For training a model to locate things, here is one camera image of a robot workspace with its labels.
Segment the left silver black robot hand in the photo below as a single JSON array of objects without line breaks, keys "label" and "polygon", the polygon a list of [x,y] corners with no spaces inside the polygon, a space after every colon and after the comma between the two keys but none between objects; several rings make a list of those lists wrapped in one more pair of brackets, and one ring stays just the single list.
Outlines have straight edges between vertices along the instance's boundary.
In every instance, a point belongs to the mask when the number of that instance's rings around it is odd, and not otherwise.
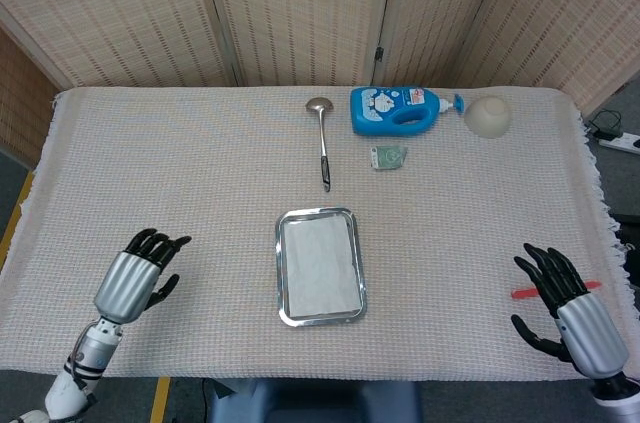
[{"label": "left silver black robot hand", "polygon": [[155,228],[136,234],[111,263],[94,298],[100,317],[117,325],[129,324],[164,301],[180,276],[171,275],[159,288],[156,284],[172,259],[191,240],[191,236],[170,239]]}]

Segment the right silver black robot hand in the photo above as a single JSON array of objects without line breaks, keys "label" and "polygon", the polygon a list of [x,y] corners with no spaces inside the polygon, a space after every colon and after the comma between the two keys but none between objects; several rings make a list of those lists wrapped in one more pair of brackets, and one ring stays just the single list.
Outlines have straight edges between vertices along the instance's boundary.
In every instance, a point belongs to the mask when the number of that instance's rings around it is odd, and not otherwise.
[{"label": "right silver black robot hand", "polygon": [[514,314],[511,322],[532,348],[567,362],[592,380],[613,378],[623,372],[628,348],[608,310],[592,293],[574,264],[554,248],[523,245],[527,259],[516,256],[515,264],[529,277],[555,322],[559,341],[541,338]]}]

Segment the white paper sheet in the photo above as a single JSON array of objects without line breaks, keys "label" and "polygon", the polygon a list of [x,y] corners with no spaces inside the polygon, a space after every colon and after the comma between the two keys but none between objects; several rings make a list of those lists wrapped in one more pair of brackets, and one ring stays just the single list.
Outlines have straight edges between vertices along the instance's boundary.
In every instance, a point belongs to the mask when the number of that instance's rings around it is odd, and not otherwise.
[{"label": "white paper sheet", "polygon": [[284,314],[289,320],[327,321],[361,312],[355,237],[345,213],[287,217],[280,237]]}]

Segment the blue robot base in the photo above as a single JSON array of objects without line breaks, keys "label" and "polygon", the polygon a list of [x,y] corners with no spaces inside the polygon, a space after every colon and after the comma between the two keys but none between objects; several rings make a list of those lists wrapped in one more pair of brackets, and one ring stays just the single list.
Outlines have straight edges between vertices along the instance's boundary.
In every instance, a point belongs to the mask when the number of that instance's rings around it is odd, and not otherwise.
[{"label": "blue robot base", "polygon": [[264,378],[215,391],[206,423],[423,423],[420,387],[405,381]]}]

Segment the stainless steel rectangular tray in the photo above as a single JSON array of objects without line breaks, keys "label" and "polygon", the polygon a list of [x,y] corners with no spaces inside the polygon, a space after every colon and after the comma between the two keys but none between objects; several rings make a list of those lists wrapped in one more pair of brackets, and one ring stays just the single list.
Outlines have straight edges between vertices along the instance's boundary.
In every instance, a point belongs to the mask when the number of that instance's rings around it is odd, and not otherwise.
[{"label": "stainless steel rectangular tray", "polygon": [[[289,320],[284,314],[284,304],[286,299],[283,297],[283,278],[284,278],[284,270],[281,268],[281,224],[287,217],[294,217],[296,215],[315,215],[323,212],[343,212],[349,218],[353,233],[355,237],[355,263],[357,264],[358,275],[360,278],[360,289],[361,289],[361,297],[363,298],[364,307],[360,313],[353,317],[349,318],[337,318],[335,320],[312,320],[312,321],[301,321],[296,323],[294,321]],[[367,289],[363,271],[363,262],[361,249],[359,244],[359,235],[358,235],[358,226],[355,214],[351,212],[347,208],[341,207],[325,207],[325,208],[311,208],[311,209],[300,209],[300,210],[292,210],[286,212],[280,216],[275,224],[275,257],[276,257],[276,272],[277,272],[277,291],[278,291],[278,311],[281,320],[290,327],[311,327],[311,326],[320,326],[320,325],[332,325],[332,324],[344,324],[344,323],[352,323],[364,317],[367,311]]]}]

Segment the thin red plastic stick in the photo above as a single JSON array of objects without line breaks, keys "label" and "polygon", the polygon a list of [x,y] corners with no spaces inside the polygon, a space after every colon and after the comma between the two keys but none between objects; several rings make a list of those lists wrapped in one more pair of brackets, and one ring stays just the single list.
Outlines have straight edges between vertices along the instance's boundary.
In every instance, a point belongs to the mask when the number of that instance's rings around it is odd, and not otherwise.
[{"label": "thin red plastic stick", "polygon": [[[593,290],[601,287],[602,283],[598,280],[588,280],[585,282],[585,286],[588,290]],[[539,296],[540,293],[536,287],[516,289],[511,292],[511,298],[514,300],[536,298]]]}]

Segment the black equipment at table edge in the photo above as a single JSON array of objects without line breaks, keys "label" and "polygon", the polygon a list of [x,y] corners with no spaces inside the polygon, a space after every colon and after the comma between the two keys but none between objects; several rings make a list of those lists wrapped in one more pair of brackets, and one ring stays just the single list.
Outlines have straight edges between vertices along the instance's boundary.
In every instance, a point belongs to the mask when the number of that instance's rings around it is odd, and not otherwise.
[{"label": "black equipment at table edge", "polygon": [[640,215],[611,216],[619,224],[615,233],[626,251],[623,268],[629,273],[630,283],[640,288]]}]

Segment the white woven tablecloth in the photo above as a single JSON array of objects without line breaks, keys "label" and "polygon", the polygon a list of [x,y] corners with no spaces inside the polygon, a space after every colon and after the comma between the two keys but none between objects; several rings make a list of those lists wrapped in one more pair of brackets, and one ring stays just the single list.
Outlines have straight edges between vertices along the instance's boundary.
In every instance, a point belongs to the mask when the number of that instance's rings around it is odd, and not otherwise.
[{"label": "white woven tablecloth", "polygon": [[[529,347],[510,318],[558,332],[514,264],[523,244],[564,253],[610,312],[640,378],[640,318],[624,253],[572,99],[545,88],[466,89],[512,110],[498,139],[449,112],[377,171],[347,87],[75,88],[59,94],[0,272],[0,370],[55,374],[114,257],[140,230],[192,240],[161,304],[125,327],[111,377],[536,381],[573,367]],[[320,165],[325,116],[331,191]],[[279,317],[275,224],[338,206],[359,230],[367,311],[292,328]]]}]

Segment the white power strip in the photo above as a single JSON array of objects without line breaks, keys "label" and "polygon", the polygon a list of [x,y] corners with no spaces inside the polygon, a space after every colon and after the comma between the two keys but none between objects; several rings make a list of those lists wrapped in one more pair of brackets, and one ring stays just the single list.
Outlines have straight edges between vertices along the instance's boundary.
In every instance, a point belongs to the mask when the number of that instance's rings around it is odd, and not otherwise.
[{"label": "white power strip", "polygon": [[620,137],[611,140],[598,139],[598,144],[605,148],[640,156],[640,135],[623,132]]}]

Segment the beige ceramic bowl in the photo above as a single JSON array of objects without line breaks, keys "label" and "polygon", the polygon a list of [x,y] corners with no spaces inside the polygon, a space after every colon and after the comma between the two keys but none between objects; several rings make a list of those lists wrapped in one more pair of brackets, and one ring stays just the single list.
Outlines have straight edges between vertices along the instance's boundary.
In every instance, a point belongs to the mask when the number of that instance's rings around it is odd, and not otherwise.
[{"label": "beige ceramic bowl", "polygon": [[469,105],[464,113],[467,128],[479,137],[495,139],[502,137],[510,128],[512,110],[504,100],[488,96]]}]

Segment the small green sachet packet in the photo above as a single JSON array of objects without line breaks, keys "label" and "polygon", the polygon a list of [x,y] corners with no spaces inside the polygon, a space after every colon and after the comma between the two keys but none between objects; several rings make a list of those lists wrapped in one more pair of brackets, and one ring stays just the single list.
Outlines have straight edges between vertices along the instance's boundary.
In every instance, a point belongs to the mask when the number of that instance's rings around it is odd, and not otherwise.
[{"label": "small green sachet packet", "polygon": [[374,146],[370,149],[371,167],[374,170],[396,170],[403,166],[408,148],[400,145]]}]

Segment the blue detergent pump bottle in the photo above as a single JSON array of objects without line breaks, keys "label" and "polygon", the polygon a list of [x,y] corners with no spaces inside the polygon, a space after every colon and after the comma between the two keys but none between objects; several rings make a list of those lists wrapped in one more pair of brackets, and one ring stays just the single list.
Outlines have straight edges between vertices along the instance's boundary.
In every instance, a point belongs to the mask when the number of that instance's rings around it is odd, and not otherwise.
[{"label": "blue detergent pump bottle", "polygon": [[422,134],[434,126],[441,113],[451,109],[464,113],[461,95],[447,100],[423,87],[360,87],[350,95],[352,128],[362,136]]}]

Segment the woven bamboo folding screen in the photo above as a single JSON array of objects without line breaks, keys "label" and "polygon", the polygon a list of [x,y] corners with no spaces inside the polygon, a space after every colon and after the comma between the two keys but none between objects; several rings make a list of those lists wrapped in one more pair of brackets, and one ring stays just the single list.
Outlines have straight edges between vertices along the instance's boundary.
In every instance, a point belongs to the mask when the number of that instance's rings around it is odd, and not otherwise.
[{"label": "woven bamboo folding screen", "polygon": [[640,0],[0,0],[4,37],[61,90],[548,87],[590,114],[640,78]]}]

